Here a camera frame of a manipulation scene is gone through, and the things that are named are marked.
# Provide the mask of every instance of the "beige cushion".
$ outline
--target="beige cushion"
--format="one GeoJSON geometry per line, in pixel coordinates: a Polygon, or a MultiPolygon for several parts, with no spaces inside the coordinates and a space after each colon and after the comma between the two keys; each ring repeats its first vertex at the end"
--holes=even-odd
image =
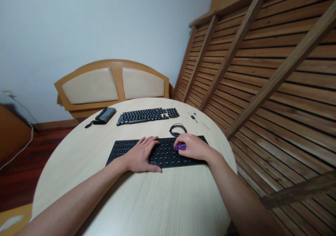
{"type": "Polygon", "coordinates": [[[122,81],[126,100],[165,95],[165,81],[142,70],[123,67],[122,81]]]}
{"type": "Polygon", "coordinates": [[[109,67],[81,74],[62,86],[71,104],[119,100],[109,67]]]}

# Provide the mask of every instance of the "white cable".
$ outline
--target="white cable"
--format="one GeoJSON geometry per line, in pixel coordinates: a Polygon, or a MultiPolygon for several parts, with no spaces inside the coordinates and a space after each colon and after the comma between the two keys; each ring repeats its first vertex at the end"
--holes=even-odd
{"type": "MultiPolygon", "coordinates": [[[[24,105],[22,105],[21,103],[19,103],[20,104],[20,106],[22,106],[29,114],[30,114],[30,112],[29,112],[29,110],[24,106],[24,105]]],[[[22,151],[24,151],[27,147],[28,147],[28,145],[31,143],[31,141],[33,140],[33,136],[34,136],[34,128],[33,128],[33,126],[31,125],[31,123],[28,121],[28,119],[26,118],[26,121],[28,122],[28,124],[29,124],[29,126],[31,127],[31,135],[30,135],[30,141],[26,144],[26,146],[22,149],[22,150],[20,150],[20,152],[19,153],[17,153],[10,161],[8,161],[7,163],[5,163],[1,168],[0,168],[0,171],[7,165],[7,164],[9,164],[11,161],[13,161],[14,159],[15,159],[15,157],[17,157],[22,151]]]]}

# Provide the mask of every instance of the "chair backrest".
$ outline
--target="chair backrest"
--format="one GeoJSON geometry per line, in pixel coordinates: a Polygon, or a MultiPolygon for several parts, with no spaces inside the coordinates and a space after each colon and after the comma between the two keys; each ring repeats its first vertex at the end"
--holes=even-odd
{"type": "Polygon", "coordinates": [[[65,110],[104,108],[145,97],[169,98],[169,79],[143,64],[123,59],[84,65],[55,83],[65,110]]]}

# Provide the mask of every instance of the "mechanical keyboard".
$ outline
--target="mechanical keyboard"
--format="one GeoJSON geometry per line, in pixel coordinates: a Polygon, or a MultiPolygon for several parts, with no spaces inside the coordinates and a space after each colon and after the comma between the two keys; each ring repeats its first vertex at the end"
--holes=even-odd
{"type": "Polygon", "coordinates": [[[180,115],[177,112],[176,108],[153,108],[137,110],[122,113],[117,122],[117,126],[148,121],[167,120],[169,118],[177,118],[179,116],[180,115]]]}
{"type": "MultiPolygon", "coordinates": [[[[198,137],[202,141],[208,143],[204,136],[198,137]]],[[[174,142],[176,140],[175,137],[158,138],[157,140],[160,142],[160,144],[155,145],[152,152],[150,153],[148,158],[150,164],[158,165],[160,168],[206,164],[205,161],[179,155],[179,152],[174,150],[174,142]]],[[[112,162],[115,158],[127,153],[137,144],[138,141],[139,140],[115,141],[106,165],[112,162]]]]}

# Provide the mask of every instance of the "white wall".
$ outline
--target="white wall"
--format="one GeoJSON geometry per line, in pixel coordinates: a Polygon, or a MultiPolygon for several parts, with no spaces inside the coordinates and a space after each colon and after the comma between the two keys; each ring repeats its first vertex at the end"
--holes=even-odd
{"type": "MultiPolygon", "coordinates": [[[[100,59],[129,59],[174,86],[188,24],[211,0],[0,0],[0,90],[12,90],[33,123],[71,119],[54,82],[100,59]]],[[[1,103],[13,101],[0,93],[1,103]]]]}

